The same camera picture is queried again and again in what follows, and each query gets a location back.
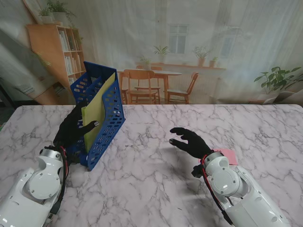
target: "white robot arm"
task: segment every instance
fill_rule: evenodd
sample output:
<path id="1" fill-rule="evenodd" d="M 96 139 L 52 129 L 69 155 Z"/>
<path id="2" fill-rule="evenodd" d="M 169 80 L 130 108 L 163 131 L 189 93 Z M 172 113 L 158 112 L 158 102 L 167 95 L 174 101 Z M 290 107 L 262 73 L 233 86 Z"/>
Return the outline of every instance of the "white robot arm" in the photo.
<path id="1" fill-rule="evenodd" d="M 221 207 L 236 227 L 290 227 L 280 208 L 271 200 L 252 175 L 236 166 L 220 152 L 208 155 L 203 169 Z M 229 197 L 239 198 L 233 205 Z"/>
<path id="2" fill-rule="evenodd" d="M 0 227 L 41 227 L 57 201 L 61 189 L 58 170 L 60 152 L 43 149 L 39 167 L 22 172 L 0 203 Z"/>

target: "glass panel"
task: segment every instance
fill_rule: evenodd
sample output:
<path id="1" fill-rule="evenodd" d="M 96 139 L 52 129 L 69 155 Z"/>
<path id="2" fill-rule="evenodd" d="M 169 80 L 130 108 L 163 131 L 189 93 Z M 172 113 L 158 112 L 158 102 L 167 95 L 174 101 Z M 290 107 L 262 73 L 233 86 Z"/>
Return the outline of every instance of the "glass panel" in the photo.
<path id="1" fill-rule="evenodd" d="M 178 25 L 169 26 L 169 33 L 177 33 L 177 32 L 178 32 Z"/>
<path id="2" fill-rule="evenodd" d="M 179 25 L 179 33 L 187 33 L 187 26 Z"/>
<path id="3" fill-rule="evenodd" d="M 185 51 L 185 35 L 178 36 L 178 53 L 184 53 Z"/>
<path id="4" fill-rule="evenodd" d="M 176 53 L 176 44 L 177 44 L 177 36 L 170 35 L 169 36 L 169 52 Z"/>
<path id="5" fill-rule="evenodd" d="M 232 48 L 233 38 L 225 38 L 223 47 L 221 49 L 221 56 L 227 58 Z"/>

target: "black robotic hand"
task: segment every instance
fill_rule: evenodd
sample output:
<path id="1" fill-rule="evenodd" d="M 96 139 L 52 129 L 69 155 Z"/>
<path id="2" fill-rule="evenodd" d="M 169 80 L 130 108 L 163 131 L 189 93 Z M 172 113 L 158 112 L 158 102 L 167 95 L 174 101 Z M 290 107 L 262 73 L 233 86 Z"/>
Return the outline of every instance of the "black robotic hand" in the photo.
<path id="1" fill-rule="evenodd" d="M 213 153 L 205 141 L 198 136 L 195 132 L 185 128 L 173 128 L 170 130 L 171 133 L 175 133 L 181 136 L 181 139 L 187 140 L 188 143 L 181 142 L 179 140 L 170 139 L 169 143 L 177 148 L 186 151 L 191 156 L 202 159 L 204 155 L 210 155 Z"/>
<path id="2" fill-rule="evenodd" d="M 75 143 L 81 136 L 91 131 L 99 125 L 99 122 L 92 121 L 88 125 L 78 128 L 78 120 L 82 118 L 81 108 L 86 106 L 86 102 L 82 101 L 67 115 L 64 121 L 60 124 L 58 133 L 53 140 L 55 147 L 63 146 L 68 148 Z"/>

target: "wire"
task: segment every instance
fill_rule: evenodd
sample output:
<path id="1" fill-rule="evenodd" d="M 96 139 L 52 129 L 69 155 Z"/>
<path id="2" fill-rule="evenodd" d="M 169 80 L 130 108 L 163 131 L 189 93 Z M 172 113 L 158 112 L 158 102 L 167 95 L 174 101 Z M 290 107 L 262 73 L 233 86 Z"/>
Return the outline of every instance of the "wire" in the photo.
<path id="1" fill-rule="evenodd" d="M 229 203 L 233 206 L 232 200 L 228 196 L 226 196 L 226 198 L 228 199 Z"/>
<path id="2" fill-rule="evenodd" d="M 69 167 L 68 167 L 68 162 L 67 162 L 66 151 L 65 151 L 64 147 L 60 146 L 60 148 L 62 149 L 62 151 L 63 151 L 63 155 L 65 156 L 65 165 L 66 165 L 66 169 L 67 169 L 66 177 L 67 177 L 67 175 L 68 175 L 68 173 L 69 173 L 70 169 L 69 169 Z"/>
<path id="3" fill-rule="evenodd" d="M 64 191 L 65 191 L 65 182 L 66 182 L 66 178 L 67 178 L 67 174 L 68 174 L 68 164 L 67 164 L 67 160 L 66 160 L 66 153 L 65 153 L 64 147 L 60 146 L 59 152 L 62 155 L 62 161 L 63 161 L 63 180 L 62 180 L 62 186 L 61 186 L 61 191 L 60 191 L 58 200 L 53 205 L 53 207 L 51 208 L 51 211 L 50 211 L 50 213 L 52 213 L 52 214 L 58 213 L 61 202 L 63 200 L 63 195 L 64 195 Z"/>
<path id="4" fill-rule="evenodd" d="M 223 208 L 222 208 L 222 206 L 221 206 L 219 200 L 218 200 L 217 197 L 215 196 L 215 194 L 214 194 L 214 192 L 213 192 L 213 190 L 212 190 L 212 188 L 211 188 L 211 186 L 210 186 L 210 184 L 209 184 L 209 182 L 208 182 L 208 179 L 207 179 L 206 171 L 205 171 L 204 166 L 203 166 L 204 160 L 205 160 L 206 157 L 207 157 L 207 155 L 204 155 L 204 157 L 203 157 L 203 159 L 202 159 L 202 162 L 201 162 L 201 163 L 202 163 L 202 171 L 203 171 L 203 179 L 204 179 L 204 181 L 205 181 L 205 184 L 206 184 L 206 186 L 207 186 L 207 188 L 208 188 L 210 194 L 212 195 L 212 198 L 213 198 L 214 202 L 217 204 L 217 206 L 218 206 L 218 208 L 220 209 L 220 211 L 223 211 Z"/>

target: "plant pot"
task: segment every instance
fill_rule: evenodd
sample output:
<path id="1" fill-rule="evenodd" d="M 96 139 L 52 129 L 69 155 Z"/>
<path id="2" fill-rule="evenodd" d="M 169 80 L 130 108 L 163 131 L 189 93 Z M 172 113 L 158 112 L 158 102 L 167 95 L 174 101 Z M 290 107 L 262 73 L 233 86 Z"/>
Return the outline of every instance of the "plant pot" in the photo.
<path id="1" fill-rule="evenodd" d="M 164 62 L 165 62 L 165 57 L 166 57 L 165 54 L 159 54 L 159 63 L 164 64 Z"/>
<path id="2" fill-rule="evenodd" d="M 143 64 L 143 69 L 144 70 L 151 70 L 151 64 L 150 63 L 144 63 Z"/>
<path id="3" fill-rule="evenodd" d="M 209 61 L 209 67 L 210 68 L 214 68 L 215 64 L 216 64 L 216 61 L 213 61 L 213 60 Z"/>
<path id="4" fill-rule="evenodd" d="M 53 24 L 52 16 L 41 16 L 43 24 Z"/>
<path id="5" fill-rule="evenodd" d="M 199 67 L 203 67 L 204 62 L 205 62 L 205 58 L 199 58 L 199 59 L 198 59 L 198 66 L 199 66 Z"/>
<path id="6" fill-rule="evenodd" d="M 279 93 L 274 94 L 260 94 L 257 98 L 258 101 L 264 101 L 263 104 L 272 104 L 278 97 Z"/>
<path id="7" fill-rule="evenodd" d="M 63 26 L 68 27 L 69 26 L 69 21 L 66 16 L 66 13 L 63 12 L 53 12 L 53 17 L 55 18 L 56 21 L 60 21 L 63 23 Z"/>

